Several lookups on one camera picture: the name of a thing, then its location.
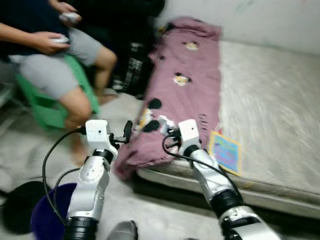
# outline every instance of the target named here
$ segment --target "colorful card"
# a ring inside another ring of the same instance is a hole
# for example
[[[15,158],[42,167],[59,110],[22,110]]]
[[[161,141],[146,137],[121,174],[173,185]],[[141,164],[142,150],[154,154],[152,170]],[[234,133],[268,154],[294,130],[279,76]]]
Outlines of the colorful card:
[[[227,172],[241,176],[241,146],[238,142],[212,131],[208,152]]]

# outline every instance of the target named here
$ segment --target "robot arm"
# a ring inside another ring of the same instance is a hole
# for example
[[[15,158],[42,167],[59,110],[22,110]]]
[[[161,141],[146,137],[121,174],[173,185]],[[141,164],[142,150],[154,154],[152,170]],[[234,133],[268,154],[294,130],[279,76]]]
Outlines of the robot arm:
[[[106,120],[86,122],[86,138],[93,154],[85,160],[78,174],[66,217],[65,240],[96,239],[104,194],[109,183],[110,164],[118,156],[117,143],[129,142],[131,129],[132,122],[129,121],[123,137],[114,138]]]
[[[201,149],[195,120],[180,122],[175,131],[178,131],[175,135],[180,135],[179,155],[220,169],[218,161]],[[222,172],[197,162],[192,162],[191,167],[206,201],[219,219],[225,240],[281,240],[250,207],[244,205],[236,186]]]

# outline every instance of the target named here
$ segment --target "white controller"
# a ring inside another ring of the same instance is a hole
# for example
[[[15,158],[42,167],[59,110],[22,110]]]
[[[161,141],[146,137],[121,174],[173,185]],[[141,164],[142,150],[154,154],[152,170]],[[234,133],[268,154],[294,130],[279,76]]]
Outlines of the white controller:
[[[64,12],[60,15],[60,20],[76,24],[80,15],[75,12]]]
[[[59,37],[59,38],[51,38],[51,41],[53,41],[56,44],[66,44],[69,42],[69,38],[63,35],[62,37]]]

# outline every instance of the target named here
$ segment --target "human hand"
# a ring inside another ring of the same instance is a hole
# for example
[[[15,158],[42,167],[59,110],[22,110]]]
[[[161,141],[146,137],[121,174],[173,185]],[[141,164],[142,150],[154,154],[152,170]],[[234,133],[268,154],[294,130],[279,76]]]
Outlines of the human hand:
[[[61,38],[63,35],[55,32],[39,31],[32,33],[34,41],[33,48],[43,54],[52,55],[69,48],[67,43],[55,43],[52,39]]]
[[[65,12],[60,15],[60,20],[68,27],[73,27],[81,21],[81,16],[75,12]]]
[[[77,12],[77,9],[66,2],[57,2],[53,7],[61,14]]]

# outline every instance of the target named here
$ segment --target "black cable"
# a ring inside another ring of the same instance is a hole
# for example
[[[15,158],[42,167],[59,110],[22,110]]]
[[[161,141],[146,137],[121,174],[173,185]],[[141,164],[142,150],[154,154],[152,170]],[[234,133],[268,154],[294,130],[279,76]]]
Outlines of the black cable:
[[[244,201],[243,198],[242,198],[242,196],[241,196],[241,193],[239,192],[239,190],[238,190],[238,188],[237,188],[237,186],[236,186],[235,183],[230,179],[230,177],[227,175],[226,171],[225,171],[220,165],[219,165],[219,169],[217,169],[217,168],[215,168],[215,167],[213,167],[213,166],[211,166],[211,165],[209,165],[209,164],[207,164],[207,163],[205,163],[205,162],[203,162],[203,161],[194,159],[194,158],[189,157],[189,156],[183,156],[183,155],[175,154],[175,153],[172,153],[172,152],[168,151],[168,150],[166,149],[165,142],[166,142],[166,140],[167,140],[168,138],[170,138],[170,137],[172,137],[172,136],[171,136],[171,135],[167,135],[167,136],[165,136],[165,137],[163,138],[163,140],[162,140],[162,149],[165,151],[165,153],[167,153],[167,154],[169,154],[169,155],[171,155],[171,156],[173,156],[173,157],[176,157],[176,158],[181,158],[181,159],[188,160],[188,161],[190,161],[190,162],[194,162],[194,163],[198,163],[198,164],[204,165],[204,166],[206,166],[206,167],[208,167],[208,168],[216,171],[217,173],[225,176],[225,177],[230,181],[231,185],[233,186],[233,188],[234,188],[236,194],[238,195],[238,197],[240,198],[240,200],[241,200],[242,202]]]
[[[4,197],[4,198],[8,198],[9,197],[9,193],[7,193],[7,192],[5,192],[5,191],[0,189],[0,196]]]
[[[77,167],[77,168],[74,168],[74,169],[71,169],[71,170],[69,170],[69,171],[66,171],[64,174],[62,174],[59,178],[58,178],[58,180],[56,181],[56,183],[55,183],[55,186],[54,186],[54,189],[53,189],[53,205],[54,205],[54,207],[58,210],[59,208],[58,208],[58,205],[57,205],[57,188],[59,187],[59,184],[60,184],[60,182],[61,182],[61,180],[66,176],[66,175],[68,175],[68,174],[70,174],[70,173],[73,173],[73,172],[75,172],[75,171],[78,171],[80,168],[79,167]]]
[[[48,158],[50,156],[50,154],[52,153],[52,151],[55,149],[55,147],[61,143],[61,141],[63,139],[65,139],[67,136],[74,134],[74,133],[79,133],[80,129],[77,128],[75,130],[72,130],[70,132],[67,132],[65,135],[63,135],[62,137],[60,137],[53,145],[52,147],[49,149],[49,151],[47,152],[47,154],[45,155],[44,159],[43,159],[43,163],[42,163],[42,182],[43,182],[43,187],[44,187],[44,191],[45,191],[45,196],[46,199],[48,200],[51,208],[53,209],[54,213],[57,215],[57,217],[60,219],[60,221],[62,222],[62,224],[65,224],[65,220],[63,219],[63,217],[61,216],[61,214],[59,213],[58,209],[54,206],[53,202],[50,199],[49,196],[49,191],[47,188],[47,179],[46,179],[46,164],[48,161]]]

